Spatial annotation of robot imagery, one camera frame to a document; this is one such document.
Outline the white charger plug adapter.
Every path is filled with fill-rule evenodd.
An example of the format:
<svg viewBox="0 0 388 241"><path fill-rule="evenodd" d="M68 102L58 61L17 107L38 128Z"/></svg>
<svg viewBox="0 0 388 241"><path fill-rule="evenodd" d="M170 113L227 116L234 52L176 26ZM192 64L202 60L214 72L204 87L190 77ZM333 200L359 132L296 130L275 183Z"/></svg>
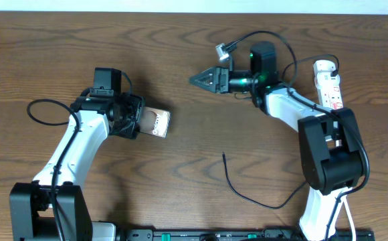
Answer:
<svg viewBox="0 0 388 241"><path fill-rule="evenodd" d="M317 60L313 64L314 74L317 75L320 72L333 73L336 70L336 65L330 60Z"/></svg>

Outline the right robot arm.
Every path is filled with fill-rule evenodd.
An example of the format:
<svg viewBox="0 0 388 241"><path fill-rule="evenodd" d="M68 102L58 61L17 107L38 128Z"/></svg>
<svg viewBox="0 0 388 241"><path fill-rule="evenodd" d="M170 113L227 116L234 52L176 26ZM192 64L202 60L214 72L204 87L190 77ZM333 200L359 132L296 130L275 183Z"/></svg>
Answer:
<svg viewBox="0 0 388 241"><path fill-rule="evenodd" d="M313 64L319 102L301 96L283 83L277 71L275 46L258 42L250 48L250 68L215 66L189 78L189 83L214 94L250 93L255 107L298 133L302 172L309 186L299 221L307 240L336 235L336 219L347 208L347 196L362 189L370 167L354 112L344 107L338 60L324 56Z"/></svg>

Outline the bronze Galaxy smartphone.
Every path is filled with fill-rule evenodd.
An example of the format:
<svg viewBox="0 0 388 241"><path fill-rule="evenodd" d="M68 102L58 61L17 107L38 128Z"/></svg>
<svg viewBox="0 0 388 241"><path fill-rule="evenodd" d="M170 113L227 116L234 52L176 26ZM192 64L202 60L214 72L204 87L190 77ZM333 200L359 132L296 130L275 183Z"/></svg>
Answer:
<svg viewBox="0 0 388 241"><path fill-rule="evenodd" d="M144 107L139 119L140 132L165 138L169 128L171 113L167 110Z"/></svg>

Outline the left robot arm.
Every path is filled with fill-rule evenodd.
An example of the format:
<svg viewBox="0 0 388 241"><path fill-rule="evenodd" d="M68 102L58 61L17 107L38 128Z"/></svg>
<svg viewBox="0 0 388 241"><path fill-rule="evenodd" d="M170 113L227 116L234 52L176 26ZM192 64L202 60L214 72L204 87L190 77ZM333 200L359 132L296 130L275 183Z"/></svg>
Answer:
<svg viewBox="0 0 388 241"><path fill-rule="evenodd" d="M83 185L109 136L135 139L144 98L123 92L125 72L96 68L93 85L64 109L70 114L54 154L29 183L16 183L9 204L14 240L123 240L112 222L92 221Z"/></svg>

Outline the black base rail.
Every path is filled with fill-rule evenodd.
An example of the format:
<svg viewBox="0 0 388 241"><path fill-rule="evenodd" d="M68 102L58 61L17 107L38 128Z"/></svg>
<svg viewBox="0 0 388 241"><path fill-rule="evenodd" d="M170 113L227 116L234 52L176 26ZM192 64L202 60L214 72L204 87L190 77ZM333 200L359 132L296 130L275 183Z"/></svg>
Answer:
<svg viewBox="0 0 388 241"><path fill-rule="evenodd" d="M263 230L127 230L126 241L239 241L239 240L307 240L294 228L266 228Z"/></svg>

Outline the white power strip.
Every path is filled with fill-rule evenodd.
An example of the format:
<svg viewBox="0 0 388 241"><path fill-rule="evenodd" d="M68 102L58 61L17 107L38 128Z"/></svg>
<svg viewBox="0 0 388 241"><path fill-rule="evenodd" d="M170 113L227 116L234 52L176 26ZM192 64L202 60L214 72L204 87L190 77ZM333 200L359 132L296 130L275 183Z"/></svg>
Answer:
<svg viewBox="0 0 388 241"><path fill-rule="evenodd" d="M319 103L331 109L343 107L340 89L340 76L331 76L330 72L319 72L314 83L318 92Z"/></svg>

